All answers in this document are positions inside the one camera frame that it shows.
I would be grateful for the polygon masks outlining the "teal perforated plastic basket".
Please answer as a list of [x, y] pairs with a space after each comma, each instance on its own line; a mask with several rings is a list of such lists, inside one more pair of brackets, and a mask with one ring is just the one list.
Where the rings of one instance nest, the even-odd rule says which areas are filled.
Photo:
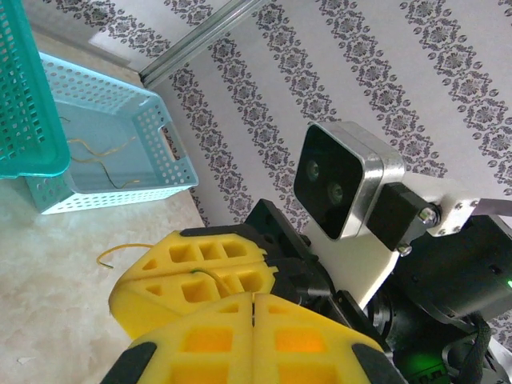
[[21, 0], [0, 0], [0, 179], [58, 176], [70, 164]]

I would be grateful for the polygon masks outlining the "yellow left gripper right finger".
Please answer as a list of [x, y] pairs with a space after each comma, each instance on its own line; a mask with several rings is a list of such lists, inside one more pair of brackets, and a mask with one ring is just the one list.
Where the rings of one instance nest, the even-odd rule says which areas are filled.
[[372, 338], [272, 294], [254, 296], [254, 384], [406, 384]]

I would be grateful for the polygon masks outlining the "light blue perforated plastic basket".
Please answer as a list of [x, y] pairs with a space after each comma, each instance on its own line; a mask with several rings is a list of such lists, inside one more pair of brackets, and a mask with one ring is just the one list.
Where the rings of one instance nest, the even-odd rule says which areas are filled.
[[41, 214], [157, 201], [199, 184], [159, 95], [40, 57], [70, 150], [63, 174], [26, 179]]

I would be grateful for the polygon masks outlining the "aluminium frame post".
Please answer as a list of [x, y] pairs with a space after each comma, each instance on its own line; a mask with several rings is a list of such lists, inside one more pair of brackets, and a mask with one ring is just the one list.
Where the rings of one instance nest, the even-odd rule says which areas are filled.
[[142, 84], [153, 89], [170, 74], [200, 54], [237, 24], [244, 21], [270, 0], [229, 0], [199, 26], [180, 38], [140, 73]]

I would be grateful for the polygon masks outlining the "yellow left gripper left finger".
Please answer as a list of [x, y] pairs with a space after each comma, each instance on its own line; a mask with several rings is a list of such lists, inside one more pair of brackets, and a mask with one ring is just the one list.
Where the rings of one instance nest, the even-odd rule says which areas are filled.
[[99, 384], [252, 384], [253, 295], [236, 294], [135, 339]]

